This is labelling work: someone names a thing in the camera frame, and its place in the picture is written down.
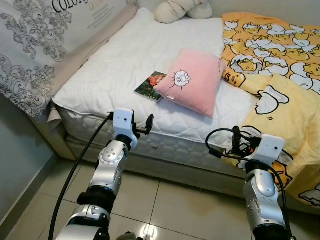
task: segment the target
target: wall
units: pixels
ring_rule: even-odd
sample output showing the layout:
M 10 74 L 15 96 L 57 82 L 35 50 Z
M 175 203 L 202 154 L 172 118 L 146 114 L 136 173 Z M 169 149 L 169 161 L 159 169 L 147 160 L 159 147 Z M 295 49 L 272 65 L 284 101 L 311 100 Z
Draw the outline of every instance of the wall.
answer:
M 0 94 L 0 223 L 53 155 L 29 118 Z
M 138 0 L 140 7 L 154 12 L 165 0 Z M 209 0 L 213 17 L 229 12 L 251 12 L 281 18 L 290 24 L 320 25 L 320 0 Z

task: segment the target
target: floor tile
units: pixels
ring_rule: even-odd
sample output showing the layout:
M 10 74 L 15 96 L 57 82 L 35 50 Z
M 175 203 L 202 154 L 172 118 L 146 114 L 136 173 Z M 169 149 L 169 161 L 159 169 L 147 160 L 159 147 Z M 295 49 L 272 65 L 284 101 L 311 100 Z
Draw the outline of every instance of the floor tile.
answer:
M 188 236 L 179 232 L 167 230 L 158 226 L 150 225 L 148 229 L 147 240 L 199 240 L 200 238 L 195 238 Z
M 292 234 L 300 240 L 320 240 L 320 216 L 299 211 L 290 211 Z
M 38 240 L 54 212 L 57 198 L 37 193 L 6 240 Z
M 114 203 L 114 214 L 150 223 L 159 180 L 125 172 Z
M 71 217 L 74 209 L 77 206 L 78 206 L 78 204 L 76 204 L 76 203 L 65 201 L 65 200 L 62 201 L 62 203 L 60 205 L 59 212 L 58 212 L 58 216 L 57 216 L 57 219 L 56 219 L 56 222 L 55 222 L 53 239 L 57 238 L 57 236 L 59 235 L 61 230 L 67 224 L 67 221 L 69 220 L 69 218 Z M 51 224 L 51 218 L 50 218 L 49 222 L 47 223 L 47 225 L 46 225 L 43 233 L 41 234 L 39 240 L 48 240 L 49 231 L 50 231 L 50 224 Z
M 63 199 L 76 203 L 79 195 L 87 191 L 94 173 L 95 164 L 84 162 L 69 189 L 66 191 Z
M 135 233 L 137 237 L 145 238 L 144 233 L 147 233 L 148 229 L 149 224 L 111 214 L 111 223 L 109 226 L 110 240 L 116 240 L 117 237 L 126 232 Z
M 160 182 L 151 225 L 200 239 L 250 240 L 244 199 Z
M 94 172 L 95 166 L 93 164 L 84 163 L 64 199 L 76 203 L 79 194 L 87 190 Z M 122 177 L 122 185 L 112 212 L 123 217 L 150 223 L 159 180 L 127 172 L 124 172 Z
M 51 174 L 46 178 L 38 192 L 51 195 L 53 197 L 59 197 L 61 190 L 65 185 L 67 177 L 69 176 L 69 173 L 73 168 L 74 164 L 75 162 L 71 160 L 60 160 L 51 172 Z M 82 163 L 80 163 L 77 167 L 75 173 L 73 174 L 70 184 L 79 172 L 81 165 Z

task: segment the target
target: book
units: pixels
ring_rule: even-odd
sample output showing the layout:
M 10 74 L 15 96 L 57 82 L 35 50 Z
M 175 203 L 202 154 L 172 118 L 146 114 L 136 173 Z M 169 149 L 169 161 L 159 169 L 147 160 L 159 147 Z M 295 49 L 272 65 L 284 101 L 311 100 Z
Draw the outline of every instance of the book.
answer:
M 136 90 L 134 90 L 134 92 L 158 103 L 162 99 L 162 96 L 154 90 L 154 86 L 157 86 L 166 76 L 167 75 L 164 73 L 155 71 Z

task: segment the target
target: cartoon print blanket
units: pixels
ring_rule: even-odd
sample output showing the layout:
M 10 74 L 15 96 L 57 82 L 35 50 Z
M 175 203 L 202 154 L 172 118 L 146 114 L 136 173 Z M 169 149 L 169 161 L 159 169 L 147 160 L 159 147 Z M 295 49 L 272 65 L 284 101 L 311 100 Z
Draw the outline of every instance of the cartoon print blanket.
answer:
M 223 77 L 257 96 L 242 133 L 283 138 L 284 151 L 273 167 L 289 194 L 320 207 L 320 27 L 245 12 L 222 18 L 228 66 Z M 247 146 L 241 142 L 242 149 Z

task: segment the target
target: white mattress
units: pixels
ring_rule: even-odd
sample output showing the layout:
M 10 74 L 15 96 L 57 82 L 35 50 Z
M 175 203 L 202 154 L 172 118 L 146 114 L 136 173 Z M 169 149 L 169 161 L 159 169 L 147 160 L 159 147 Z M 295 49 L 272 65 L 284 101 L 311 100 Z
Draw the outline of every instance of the white mattress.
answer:
M 167 73 L 181 49 L 198 49 L 221 57 L 223 29 L 220 18 L 184 18 L 162 24 L 154 20 L 153 13 L 141 8 L 74 74 L 53 101 L 75 113 L 100 117 L 117 107 L 133 109 L 138 126 L 154 114 L 153 133 L 204 143 L 214 129 L 242 125 L 257 99 L 222 80 L 213 118 L 208 118 L 166 99 L 154 103 L 134 90 L 154 71 Z M 211 138 L 211 143 L 226 148 L 229 139 L 229 133 L 221 132 Z
M 67 143 L 75 154 L 78 153 L 77 149 L 83 150 L 84 145 L 104 120 L 101 117 L 81 115 L 65 108 L 59 108 L 59 113 L 69 133 L 66 138 Z M 112 122 L 109 122 L 96 136 L 92 146 L 98 148 L 99 145 L 103 148 L 112 139 L 113 134 Z M 137 148 L 132 149 L 130 152 L 240 178 L 244 177 L 245 173 L 242 169 L 230 166 L 221 159 L 210 155 L 209 150 L 203 143 L 154 132 L 148 136 L 142 135 Z

